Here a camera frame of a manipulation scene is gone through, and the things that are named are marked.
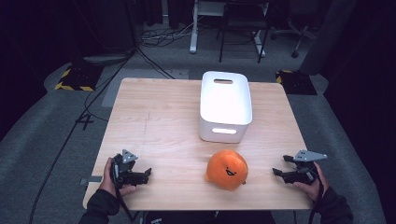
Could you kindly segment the person's left hand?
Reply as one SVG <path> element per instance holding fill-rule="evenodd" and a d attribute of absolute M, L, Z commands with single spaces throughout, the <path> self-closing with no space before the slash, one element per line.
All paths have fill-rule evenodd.
<path fill-rule="evenodd" d="M 104 169 L 103 180 L 102 180 L 102 183 L 100 184 L 99 189 L 105 190 L 105 191 L 109 192 L 111 195 L 113 195 L 114 197 L 116 197 L 117 196 L 116 187 L 114 186 L 114 184 L 111 180 L 111 177 L 110 177 L 111 163 L 112 163 L 112 159 L 108 158 L 107 162 L 106 162 L 105 169 Z M 120 192 L 121 196 L 126 196 L 128 194 L 133 193 L 135 190 L 136 190 L 135 186 L 123 185 L 119 189 L 119 192 Z"/>

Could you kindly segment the white desk frame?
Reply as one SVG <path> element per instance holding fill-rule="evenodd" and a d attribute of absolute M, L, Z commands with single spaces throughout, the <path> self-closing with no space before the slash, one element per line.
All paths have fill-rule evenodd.
<path fill-rule="evenodd" d="M 194 0 L 192 12 L 192 31 L 190 42 L 190 53 L 197 52 L 198 41 L 198 17 L 212 16 L 221 17 L 226 0 Z M 243 42 L 232 42 L 232 45 L 243 45 Z"/>

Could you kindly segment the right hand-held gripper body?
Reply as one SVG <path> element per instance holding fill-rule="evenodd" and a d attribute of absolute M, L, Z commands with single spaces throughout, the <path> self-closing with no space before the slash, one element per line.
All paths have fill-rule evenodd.
<path fill-rule="evenodd" d="M 286 172 L 290 176 L 290 183 L 301 182 L 311 185 L 318 178 L 315 161 L 326 160 L 328 156 L 309 150 L 300 150 L 294 157 L 296 168 Z"/>

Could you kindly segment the black chair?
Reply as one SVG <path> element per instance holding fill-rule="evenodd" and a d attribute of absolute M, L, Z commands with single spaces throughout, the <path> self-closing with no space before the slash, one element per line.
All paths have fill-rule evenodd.
<path fill-rule="evenodd" d="M 258 63 L 261 62 L 264 56 L 266 38 L 271 30 L 270 22 L 267 20 L 264 11 L 268 4 L 269 0 L 226 0 L 218 31 L 218 36 L 221 36 L 220 63 L 222 62 L 224 46 L 232 44 L 232 42 L 225 41 L 227 32 L 249 33 L 258 53 Z"/>

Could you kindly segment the grey tape strip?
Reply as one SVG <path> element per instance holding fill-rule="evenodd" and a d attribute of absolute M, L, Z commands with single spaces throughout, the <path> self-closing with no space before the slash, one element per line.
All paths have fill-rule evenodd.
<path fill-rule="evenodd" d="M 81 186 L 88 186 L 91 182 L 93 183 L 100 183 L 102 181 L 102 177 L 98 175 L 91 175 L 86 178 L 81 178 L 79 184 Z"/>

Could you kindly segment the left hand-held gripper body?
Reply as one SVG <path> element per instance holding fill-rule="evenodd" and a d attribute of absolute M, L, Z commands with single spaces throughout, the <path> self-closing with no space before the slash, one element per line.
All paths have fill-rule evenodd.
<path fill-rule="evenodd" d="M 134 172 L 133 168 L 137 159 L 135 154 L 126 149 L 112 159 L 110 177 L 117 189 L 123 185 L 143 185 L 135 183 L 138 172 Z"/>

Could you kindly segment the grey round stand base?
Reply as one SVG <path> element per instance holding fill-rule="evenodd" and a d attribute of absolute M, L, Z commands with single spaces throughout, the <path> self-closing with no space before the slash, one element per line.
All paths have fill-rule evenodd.
<path fill-rule="evenodd" d="M 108 54 L 84 57 L 83 60 L 87 63 L 97 66 L 108 66 L 127 61 L 129 56 L 126 54 Z"/>

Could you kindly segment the office chair wheeled base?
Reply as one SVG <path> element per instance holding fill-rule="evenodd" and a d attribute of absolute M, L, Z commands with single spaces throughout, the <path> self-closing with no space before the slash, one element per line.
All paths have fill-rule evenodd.
<path fill-rule="evenodd" d="M 292 58 L 297 58 L 299 56 L 299 48 L 303 40 L 307 37 L 314 40 L 316 36 L 309 31 L 310 26 L 305 24 L 302 28 L 297 28 L 293 23 L 291 18 L 287 18 L 287 24 L 289 28 L 287 30 L 274 30 L 270 38 L 276 40 L 279 35 L 297 35 L 298 41 L 291 53 Z"/>

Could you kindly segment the grey curtain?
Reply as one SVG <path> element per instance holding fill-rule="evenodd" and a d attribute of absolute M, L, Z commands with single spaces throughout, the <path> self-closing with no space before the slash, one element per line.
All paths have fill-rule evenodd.
<path fill-rule="evenodd" d="M 325 20 L 299 68 L 306 76 L 315 76 L 329 58 L 357 0 L 332 0 Z"/>

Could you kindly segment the person's right hand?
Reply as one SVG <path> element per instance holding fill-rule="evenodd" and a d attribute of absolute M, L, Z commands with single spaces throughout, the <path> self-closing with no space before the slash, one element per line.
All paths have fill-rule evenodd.
<path fill-rule="evenodd" d="M 301 182 L 294 182 L 292 185 L 305 193 L 312 201 L 316 201 L 318 197 L 322 198 L 329 188 L 329 183 L 322 173 L 320 166 L 315 162 L 318 170 L 318 179 L 311 185 L 306 185 Z"/>

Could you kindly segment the grey floor plate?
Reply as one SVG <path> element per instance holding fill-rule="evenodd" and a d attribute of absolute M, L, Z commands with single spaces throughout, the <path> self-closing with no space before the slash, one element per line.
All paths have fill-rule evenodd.
<path fill-rule="evenodd" d="M 102 106 L 132 108 L 175 98 L 183 94 L 189 79 L 186 69 L 166 70 L 164 75 L 153 69 L 122 69 L 110 82 Z"/>

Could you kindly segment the orange plush toy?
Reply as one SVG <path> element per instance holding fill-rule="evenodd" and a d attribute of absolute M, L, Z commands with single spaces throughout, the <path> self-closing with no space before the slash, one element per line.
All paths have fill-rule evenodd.
<path fill-rule="evenodd" d="M 206 166 L 205 180 L 221 189 L 235 190 L 248 178 L 248 164 L 236 151 L 223 149 L 216 152 Z"/>

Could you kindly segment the white plastic basket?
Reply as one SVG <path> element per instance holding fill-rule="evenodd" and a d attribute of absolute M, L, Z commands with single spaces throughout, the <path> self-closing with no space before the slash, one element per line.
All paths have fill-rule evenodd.
<path fill-rule="evenodd" d="M 248 79 L 237 73 L 207 71 L 200 97 L 200 137 L 239 143 L 253 119 Z"/>

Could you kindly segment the black base with striped tape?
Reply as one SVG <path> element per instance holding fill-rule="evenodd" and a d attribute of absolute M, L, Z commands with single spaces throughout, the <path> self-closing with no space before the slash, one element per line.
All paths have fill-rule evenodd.
<path fill-rule="evenodd" d="M 310 77 L 300 71 L 279 70 L 276 82 L 283 86 L 286 94 L 317 95 Z"/>
<path fill-rule="evenodd" d="M 55 86 L 55 90 L 65 91 L 95 91 L 103 66 L 84 65 L 77 67 L 69 65 Z"/>

